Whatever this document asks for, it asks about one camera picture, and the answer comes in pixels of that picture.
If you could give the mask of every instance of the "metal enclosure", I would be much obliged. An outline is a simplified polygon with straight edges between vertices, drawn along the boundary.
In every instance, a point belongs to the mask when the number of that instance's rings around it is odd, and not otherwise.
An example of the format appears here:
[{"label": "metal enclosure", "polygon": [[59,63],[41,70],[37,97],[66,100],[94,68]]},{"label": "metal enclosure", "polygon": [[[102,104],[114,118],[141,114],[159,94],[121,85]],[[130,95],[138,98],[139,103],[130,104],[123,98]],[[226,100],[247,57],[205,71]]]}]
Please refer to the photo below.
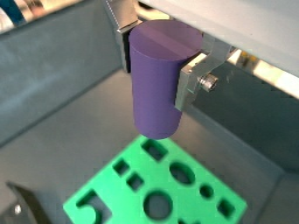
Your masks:
[{"label": "metal enclosure", "polygon": [[[0,49],[0,213],[15,200],[11,180],[35,192],[53,223],[71,223],[63,202],[138,135],[102,2],[3,34]],[[215,74],[219,88],[201,91],[173,140],[247,200],[243,224],[294,224],[298,101],[231,64]]]}]

